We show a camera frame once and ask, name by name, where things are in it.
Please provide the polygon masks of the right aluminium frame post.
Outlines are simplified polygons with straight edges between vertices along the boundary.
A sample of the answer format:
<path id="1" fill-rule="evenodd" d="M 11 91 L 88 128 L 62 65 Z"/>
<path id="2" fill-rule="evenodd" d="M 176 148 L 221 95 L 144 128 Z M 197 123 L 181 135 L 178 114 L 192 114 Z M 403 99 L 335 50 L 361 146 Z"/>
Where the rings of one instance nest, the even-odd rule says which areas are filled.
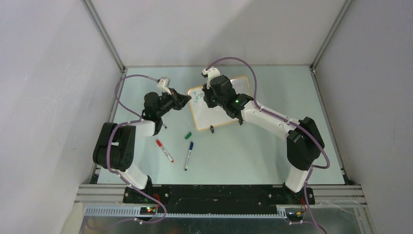
<path id="1" fill-rule="evenodd" d="M 337 16 L 335 17 L 333 24 L 331 25 L 330 29 L 327 32 L 326 37 L 324 38 L 319 50 L 316 53 L 315 58 L 313 59 L 313 62 L 311 63 L 311 70 L 314 71 L 316 70 L 319 62 L 322 59 L 323 54 L 325 53 L 325 51 L 327 50 L 331 40 L 333 39 L 336 31 L 338 30 L 342 20 L 344 19 L 344 17 L 346 16 L 349 8 L 351 7 L 353 3 L 353 0 L 345 0 L 343 5 L 341 6 Z"/>

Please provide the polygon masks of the blue marker pen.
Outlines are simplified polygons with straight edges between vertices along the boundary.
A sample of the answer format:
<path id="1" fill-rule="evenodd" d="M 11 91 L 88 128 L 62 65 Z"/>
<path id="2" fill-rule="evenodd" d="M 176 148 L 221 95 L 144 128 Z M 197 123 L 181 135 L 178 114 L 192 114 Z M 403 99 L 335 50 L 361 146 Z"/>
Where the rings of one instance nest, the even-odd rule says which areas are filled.
<path id="1" fill-rule="evenodd" d="M 193 150 L 193 146 L 194 146 L 194 143 L 193 143 L 193 141 L 191 141 L 190 145 L 189 145 L 189 150 L 188 150 L 188 155 L 187 155 L 187 158 L 186 158 L 185 167 L 184 167 L 185 171 L 188 170 L 188 163 L 189 163 L 189 159 L 190 159 L 190 156 L 191 156 L 191 152 Z"/>

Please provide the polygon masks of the controller circuit board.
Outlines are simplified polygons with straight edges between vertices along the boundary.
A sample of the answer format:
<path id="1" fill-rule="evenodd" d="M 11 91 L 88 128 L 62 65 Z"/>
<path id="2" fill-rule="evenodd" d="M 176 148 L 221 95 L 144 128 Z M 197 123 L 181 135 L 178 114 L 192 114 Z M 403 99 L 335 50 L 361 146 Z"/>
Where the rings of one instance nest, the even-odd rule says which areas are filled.
<path id="1" fill-rule="evenodd" d="M 156 207 L 141 207 L 139 214 L 140 215 L 155 215 L 157 213 Z"/>
<path id="2" fill-rule="evenodd" d="M 286 221 L 292 223 L 300 223 L 303 221 L 303 217 L 305 212 L 287 212 L 286 213 Z"/>

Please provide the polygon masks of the left aluminium frame post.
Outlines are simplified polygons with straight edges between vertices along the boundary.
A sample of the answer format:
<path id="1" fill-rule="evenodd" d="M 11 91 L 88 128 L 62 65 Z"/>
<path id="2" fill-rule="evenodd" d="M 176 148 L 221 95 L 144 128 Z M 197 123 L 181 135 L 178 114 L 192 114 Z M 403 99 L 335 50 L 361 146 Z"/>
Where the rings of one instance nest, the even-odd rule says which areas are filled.
<path id="1" fill-rule="evenodd" d="M 109 54 L 113 58 L 117 68 L 119 69 L 120 72 L 125 71 L 125 65 L 115 47 L 115 44 L 113 43 L 95 5 L 91 0 L 81 0 L 82 4 L 84 5 L 85 10 L 89 14 L 91 21 L 93 22 L 98 34 L 102 38 L 106 48 L 109 51 Z"/>

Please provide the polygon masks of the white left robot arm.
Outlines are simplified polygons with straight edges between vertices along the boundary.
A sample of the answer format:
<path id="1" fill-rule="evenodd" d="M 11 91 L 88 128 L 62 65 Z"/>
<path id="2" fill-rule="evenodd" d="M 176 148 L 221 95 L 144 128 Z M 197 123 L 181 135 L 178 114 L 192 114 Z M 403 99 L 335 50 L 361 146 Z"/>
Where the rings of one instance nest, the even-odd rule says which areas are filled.
<path id="1" fill-rule="evenodd" d="M 93 152 L 93 162 L 136 188 L 135 197 L 142 203 L 152 201 L 154 190 L 147 185 L 150 177 L 133 162 L 135 140 L 157 135 L 163 126 L 162 117 L 170 110 L 182 110 L 191 99 L 191 96 L 180 94 L 173 88 L 161 95 L 147 93 L 139 120 L 103 124 Z"/>

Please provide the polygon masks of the red marker pen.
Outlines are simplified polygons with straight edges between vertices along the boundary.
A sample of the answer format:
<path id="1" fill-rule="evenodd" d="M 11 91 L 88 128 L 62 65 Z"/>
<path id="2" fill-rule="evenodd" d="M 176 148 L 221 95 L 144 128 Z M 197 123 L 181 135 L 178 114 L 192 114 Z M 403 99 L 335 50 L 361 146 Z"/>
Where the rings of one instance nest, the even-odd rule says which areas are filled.
<path id="1" fill-rule="evenodd" d="M 174 159 L 171 157 L 171 155 L 169 154 L 169 152 L 166 150 L 166 148 L 163 146 L 163 144 L 161 143 L 160 140 L 156 140 L 157 145 L 161 148 L 161 150 L 164 152 L 164 154 L 167 156 L 167 158 L 169 159 L 169 161 L 171 163 L 174 162 Z"/>

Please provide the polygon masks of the right controller circuit board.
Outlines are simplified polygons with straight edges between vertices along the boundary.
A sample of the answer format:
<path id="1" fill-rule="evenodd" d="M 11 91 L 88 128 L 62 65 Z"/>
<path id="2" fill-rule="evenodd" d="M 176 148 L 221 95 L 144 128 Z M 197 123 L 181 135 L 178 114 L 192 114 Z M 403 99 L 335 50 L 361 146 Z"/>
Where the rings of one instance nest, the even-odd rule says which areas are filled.
<path id="1" fill-rule="evenodd" d="M 303 221 L 303 217 L 305 212 L 287 212 L 286 213 L 286 221 L 292 223 L 300 223 Z"/>

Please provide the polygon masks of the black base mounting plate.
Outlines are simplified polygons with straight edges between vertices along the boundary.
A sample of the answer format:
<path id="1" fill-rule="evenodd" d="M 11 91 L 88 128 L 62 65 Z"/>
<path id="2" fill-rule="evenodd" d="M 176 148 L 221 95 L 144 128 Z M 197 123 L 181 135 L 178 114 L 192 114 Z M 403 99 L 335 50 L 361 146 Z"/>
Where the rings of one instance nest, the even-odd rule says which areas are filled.
<path id="1" fill-rule="evenodd" d="M 125 188 L 124 204 L 149 204 L 169 215 L 275 215 L 278 205 L 314 205 L 313 190 L 273 185 L 152 185 Z"/>

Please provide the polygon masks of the green marker cap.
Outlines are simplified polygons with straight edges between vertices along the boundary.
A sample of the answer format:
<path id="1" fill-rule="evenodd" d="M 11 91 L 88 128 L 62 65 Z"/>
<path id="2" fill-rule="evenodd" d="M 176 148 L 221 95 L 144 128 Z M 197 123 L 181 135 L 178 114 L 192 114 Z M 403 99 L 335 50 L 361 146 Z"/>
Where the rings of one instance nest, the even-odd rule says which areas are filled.
<path id="1" fill-rule="evenodd" d="M 189 132 L 186 136 L 185 139 L 189 139 L 192 136 L 192 132 Z"/>

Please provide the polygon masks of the aluminium frame post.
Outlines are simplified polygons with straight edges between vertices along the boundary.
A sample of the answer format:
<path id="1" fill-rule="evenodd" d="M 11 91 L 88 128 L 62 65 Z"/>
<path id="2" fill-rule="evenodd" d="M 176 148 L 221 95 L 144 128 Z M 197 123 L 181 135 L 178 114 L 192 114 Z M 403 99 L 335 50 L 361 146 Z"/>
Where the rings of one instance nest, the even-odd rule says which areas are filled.
<path id="1" fill-rule="evenodd" d="M 338 30 L 342 20 L 344 19 L 344 17 L 346 16 L 349 8 L 351 7 L 353 3 L 353 0 L 345 0 L 343 5 L 341 6 L 337 16 L 335 17 L 333 24 L 331 25 L 330 29 L 327 32 L 326 37 L 324 38 L 319 50 L 316 53 L 315 58 L 313 59 L 313 62 L 311 63 L 311 70 L 314 71 L 316 70 L 319 62 L 322 59 L 323 54 L 325 53 L 325 51 L 327 50 L 331 40 L 333 39 L 336 31 Z"/>
<path id="2" fill-rule="evenodd" d="M 119 69 L 120 72 L 125 71 L 125 65 L 115 47 L 115 44 L 113 43 L 95 5 L 91 0 L 81 0 L 82 4 L 84 5 L 85 10 L 89 14 L 91 21 L 93 22 L 98 34 L 102 38 L 106 48 L 109 51 L 109 54 L 113 58 L 117 68 Z"/>

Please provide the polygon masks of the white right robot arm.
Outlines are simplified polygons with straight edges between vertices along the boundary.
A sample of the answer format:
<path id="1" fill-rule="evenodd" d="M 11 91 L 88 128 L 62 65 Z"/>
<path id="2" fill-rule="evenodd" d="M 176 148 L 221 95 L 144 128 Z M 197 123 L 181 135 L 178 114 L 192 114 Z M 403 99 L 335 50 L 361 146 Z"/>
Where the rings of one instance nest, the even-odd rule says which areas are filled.
<path id="1" fill-rule="evenodd" d="M 267 110 L 255 102 L 254 98 L 237 93 L 230 79 L 224 75 L 209 78 L 202 90 L 208 108 L 220 107 L 240 124 L 255 124 L 285 140 L 287 159 L 291 165 L 285 180 L 283 197 L 295 204 L 303 197 L 302 188 L 308 178 L 314 161 L 323 153 L 325 144 L 315 121 L 288 119 L 281 114 Z"/>

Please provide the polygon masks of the yellow framed whiteboard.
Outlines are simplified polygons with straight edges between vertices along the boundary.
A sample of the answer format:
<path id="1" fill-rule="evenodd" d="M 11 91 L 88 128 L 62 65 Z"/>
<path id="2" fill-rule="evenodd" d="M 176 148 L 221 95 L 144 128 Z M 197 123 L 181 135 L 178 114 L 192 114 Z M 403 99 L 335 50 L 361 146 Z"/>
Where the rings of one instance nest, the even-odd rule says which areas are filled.
<path id="1" fill-rule="evenodd" d="M 236 93 L 252 95 L 247 76 L 232 78 L 230 82 Z M 188 95 L 191 96 L 189 105 L 196 130 L 208 130 L 211 126 L 218 127 L 237 121 L 236 118 L 230 118 L 219 106 L 208 108 L 204 101 L 205 94 L 202 91 L 202 86 L 189 89 Z"/>

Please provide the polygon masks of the left controller circuit board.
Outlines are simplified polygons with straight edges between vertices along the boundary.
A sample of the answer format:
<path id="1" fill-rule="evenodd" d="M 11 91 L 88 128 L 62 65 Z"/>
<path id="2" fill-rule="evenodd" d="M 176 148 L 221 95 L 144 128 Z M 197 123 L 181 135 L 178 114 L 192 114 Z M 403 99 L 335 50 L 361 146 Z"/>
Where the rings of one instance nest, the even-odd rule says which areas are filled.
<path id="1" fill-rule="evenodd" d="M 139 214 L 140 215 L 155 215 L 157 213 L 156 207 L 141 207 Z"/>

